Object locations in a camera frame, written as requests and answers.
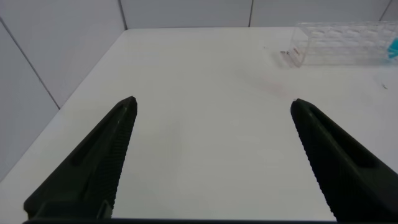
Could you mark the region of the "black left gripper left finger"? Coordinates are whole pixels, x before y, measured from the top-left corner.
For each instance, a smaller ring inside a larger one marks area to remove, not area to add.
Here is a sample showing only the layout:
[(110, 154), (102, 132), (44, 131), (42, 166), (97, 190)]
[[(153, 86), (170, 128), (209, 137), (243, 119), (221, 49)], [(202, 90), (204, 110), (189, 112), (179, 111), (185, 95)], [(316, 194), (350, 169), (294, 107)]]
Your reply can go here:
[(112, 215), (137, 116), (118, 102), (24, 202), (30, 220), (95, 220)]

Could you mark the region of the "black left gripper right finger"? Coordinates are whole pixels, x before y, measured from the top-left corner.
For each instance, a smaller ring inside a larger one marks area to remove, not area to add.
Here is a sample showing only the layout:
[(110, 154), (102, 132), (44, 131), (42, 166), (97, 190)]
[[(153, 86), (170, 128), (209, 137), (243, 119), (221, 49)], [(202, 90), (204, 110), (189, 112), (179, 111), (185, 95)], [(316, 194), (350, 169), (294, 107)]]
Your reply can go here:
[(397, 173), (315, 105), (290, 106), (298, 136), (339, 222), (397, 222)]

